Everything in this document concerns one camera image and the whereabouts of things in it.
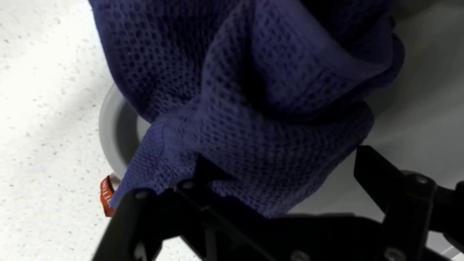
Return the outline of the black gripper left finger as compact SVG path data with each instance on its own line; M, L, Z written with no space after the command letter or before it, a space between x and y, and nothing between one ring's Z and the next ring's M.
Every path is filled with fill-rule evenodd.
M163 243L182 238L201 261L272 261L260 218L240 202L212 192L231 177L206 159L195 176L161 195L125 195L92 261L157 261Z

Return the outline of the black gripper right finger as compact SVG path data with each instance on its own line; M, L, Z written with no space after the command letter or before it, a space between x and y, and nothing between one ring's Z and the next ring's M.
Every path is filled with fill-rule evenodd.
M450 261L427 247L430 233L464 251L463 182L441 188L424 175L399 170L370 146L357 148L354 177L385 214L383 261Z

